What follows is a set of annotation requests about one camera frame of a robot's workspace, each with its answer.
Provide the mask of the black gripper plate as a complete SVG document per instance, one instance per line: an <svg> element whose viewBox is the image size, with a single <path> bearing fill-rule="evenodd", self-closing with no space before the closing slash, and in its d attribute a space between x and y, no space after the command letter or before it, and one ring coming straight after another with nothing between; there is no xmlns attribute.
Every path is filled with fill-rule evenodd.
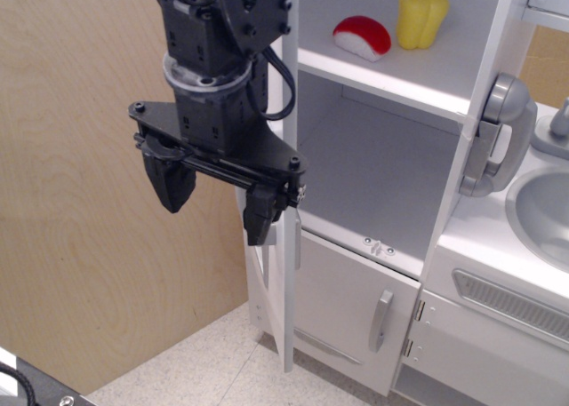
<svg viewBox="0 0 569 406"><path fill-rule="evenodd" d="M190 198L197 172L248 189L244 230L247 244L260 246L266 242L271 224L279 220L282 206L297 206L304 198L306 186L301 176L308 167L306 158L261 119L224 155L182 139L173 103L136 101L128 113L139 127L134 139L148 179L170 213L177 213Z"/></svg>

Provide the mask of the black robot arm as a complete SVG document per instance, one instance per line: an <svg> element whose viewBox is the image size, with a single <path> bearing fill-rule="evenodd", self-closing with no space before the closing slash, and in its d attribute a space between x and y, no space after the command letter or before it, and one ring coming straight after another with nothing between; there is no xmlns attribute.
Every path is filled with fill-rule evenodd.
<svg viewBox="0 0 569 406"><path fill-rule="evenodd" d="M161 204L177 212L198 173L246 192L244 230L267 241L283 211L301 201L303 156L269 128L293 111L268 111L268 72L293 87L273 43L290 32L290 0L157 0L174 102L137 101L129 115L147 176Z"/></svg>

